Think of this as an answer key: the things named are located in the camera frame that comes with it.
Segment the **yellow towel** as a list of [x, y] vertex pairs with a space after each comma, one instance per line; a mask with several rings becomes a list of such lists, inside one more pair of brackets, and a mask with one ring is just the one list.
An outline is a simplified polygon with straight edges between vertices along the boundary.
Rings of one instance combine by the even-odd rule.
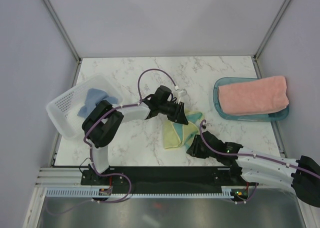
[[205, 118], [199, 111], [186, 111], [188, 125], [166, 120], [162, 126], [162, 143], [164, 149], [189, 149], [196, 135], [199, 135], [199, 126]]

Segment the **pink towel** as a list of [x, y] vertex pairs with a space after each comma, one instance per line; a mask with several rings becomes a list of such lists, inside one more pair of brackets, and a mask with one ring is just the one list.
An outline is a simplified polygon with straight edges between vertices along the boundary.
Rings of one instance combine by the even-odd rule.
[[220, 85], [218, 100], [228, 115], [261, 115], [282, 111], [289, 105], [284, 76]]

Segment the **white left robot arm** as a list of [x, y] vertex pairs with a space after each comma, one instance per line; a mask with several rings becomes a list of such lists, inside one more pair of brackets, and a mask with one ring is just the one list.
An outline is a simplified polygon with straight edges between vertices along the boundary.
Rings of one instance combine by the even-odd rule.
[[108, 145], [121, 124], [148, 120], [159, 114], [165, 115], [170, 122], [189, 124], [185, 114], [185, 104], [174, 97], [172, 91], [164, 85], [136, 103], [116, 105], [105, 99], [97, 103], [82, 123], [83, 141], [90, 147], [89, 159], [94, 182], [105, 185], [109, 181]]

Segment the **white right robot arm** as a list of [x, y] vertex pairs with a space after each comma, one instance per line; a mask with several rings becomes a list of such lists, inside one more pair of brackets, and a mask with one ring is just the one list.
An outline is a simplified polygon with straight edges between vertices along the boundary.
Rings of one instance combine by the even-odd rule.
[[212, 157], [229, 166], [228, 178], [234, 185], [245, 181], [277, 187], [310, 206], [320, 206], [320, 166], [308, 156], [290, 159], [267, 155], [223, 142], [209, 131], [196, 135], [186, 153], [199, 159]]

